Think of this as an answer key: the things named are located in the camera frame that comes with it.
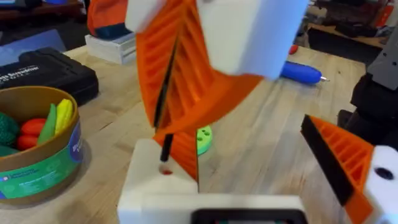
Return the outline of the finger of the white orange right gripper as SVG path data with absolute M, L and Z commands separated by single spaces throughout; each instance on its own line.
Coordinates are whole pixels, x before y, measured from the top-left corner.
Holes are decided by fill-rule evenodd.
M 156 129 L 197 129 L 237 107 L 263 79 L 279 77 L 307 1 L 195 1 L 177 32 Z
M 136 59 L 141 95 L 151 125 L 159 120 L 161 92 L 178 30 L 183 0 L 129 0 L 125 23 L 136 36 Z

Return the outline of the white orange left gripper right finger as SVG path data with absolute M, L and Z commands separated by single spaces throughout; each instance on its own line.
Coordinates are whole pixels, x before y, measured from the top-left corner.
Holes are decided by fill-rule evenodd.
M 351 223 L 397 223 L 397 132 L 371 144 L 305 115 L 301 133 Z

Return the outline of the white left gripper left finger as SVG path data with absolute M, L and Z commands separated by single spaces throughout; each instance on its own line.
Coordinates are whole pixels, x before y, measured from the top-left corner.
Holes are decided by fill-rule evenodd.
M 160 162 L 153 139 L 136 142 L 117 206 L 119 223 L 190 223 L 198 184 L 174 159 Z

